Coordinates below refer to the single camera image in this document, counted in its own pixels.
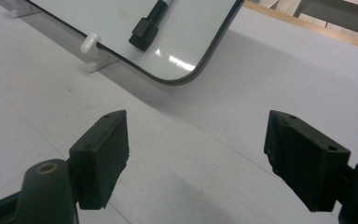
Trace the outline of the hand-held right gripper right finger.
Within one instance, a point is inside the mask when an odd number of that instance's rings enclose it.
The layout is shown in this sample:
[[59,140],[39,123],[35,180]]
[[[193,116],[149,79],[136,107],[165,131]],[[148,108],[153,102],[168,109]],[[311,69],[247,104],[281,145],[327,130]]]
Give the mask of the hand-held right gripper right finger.
[[264,153],[279,176],[311,212],[330,212],[337,182],[351,152],[302,119],[271,110]]

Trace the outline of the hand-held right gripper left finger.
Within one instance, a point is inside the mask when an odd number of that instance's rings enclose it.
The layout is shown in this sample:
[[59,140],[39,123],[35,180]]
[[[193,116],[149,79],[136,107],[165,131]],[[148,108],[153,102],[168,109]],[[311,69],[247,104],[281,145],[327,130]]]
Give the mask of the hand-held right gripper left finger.
[[69,149],[69,172],[82,210],[105,208],[130,156],[127,112],[100,117]]

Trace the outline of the black and white marker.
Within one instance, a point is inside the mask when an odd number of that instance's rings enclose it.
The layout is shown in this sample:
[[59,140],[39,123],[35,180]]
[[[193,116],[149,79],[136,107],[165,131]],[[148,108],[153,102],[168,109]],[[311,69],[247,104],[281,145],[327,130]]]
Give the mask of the black and white marker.
[[129,42],[141,51],[146,51],[158,33],[158,24],[173,0],[158,0],[149,14],[141,18],[131,32]]

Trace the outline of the white plastic board clip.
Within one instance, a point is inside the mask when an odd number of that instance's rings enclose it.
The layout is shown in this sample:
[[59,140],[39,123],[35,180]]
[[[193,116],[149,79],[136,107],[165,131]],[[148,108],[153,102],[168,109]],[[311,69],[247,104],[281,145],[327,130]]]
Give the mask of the white plastic board clip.
[[105,49],[97,46],[100,38],[96,34],[89,34],[80,46],[80,51],[89,57],[87,71],[96,72],[111,63],[116,63],[119,58]]

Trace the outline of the wooden table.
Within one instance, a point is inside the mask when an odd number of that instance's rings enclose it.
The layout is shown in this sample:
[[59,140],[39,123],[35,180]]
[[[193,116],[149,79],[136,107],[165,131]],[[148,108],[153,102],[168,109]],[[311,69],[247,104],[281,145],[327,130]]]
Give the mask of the wooden table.
[[333,30],[330,30],[327,28],[322,28],[321,26],[318,26],[316,24],[310,23],[308,21],[303,21],[301,19],[294,18],[292,16],[278,12],[274,9],[270,9],[267,7],[260,6],[256,3],[252,3],[248,0],[245,0],[245,2],[242,5],[246,8],[253,10],[253,11],[256,11],[261,14],[267,15],[271,18],[274,18],[277,21],[285,21],[285,22],[291,23],[295,26],[302,27],[302,28],[305,28],[312,32],[315,32],[317,34],[325,35],[330,38],[333,38],[333,39],[336,39],[336,40],[339,40],[342,42],[346,42],[346,43],[349,43],[349,44],[352,44],[352,45],[358,47],[358,38],[357,37],[340,34],[340,33],[337,33],[336,31],[333,31]]

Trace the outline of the white whiteboard with dark rim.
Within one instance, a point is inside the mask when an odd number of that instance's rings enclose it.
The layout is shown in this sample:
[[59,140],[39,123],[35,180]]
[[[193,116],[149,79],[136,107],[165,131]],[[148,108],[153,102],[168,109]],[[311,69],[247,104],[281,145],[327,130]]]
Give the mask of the white whiteboard with dark rim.
[[166,0],[170,3],[146,51],[129,39],[158,0],[29,0],[122,61],[158,82],[179,84],[197,76],[244,0]]

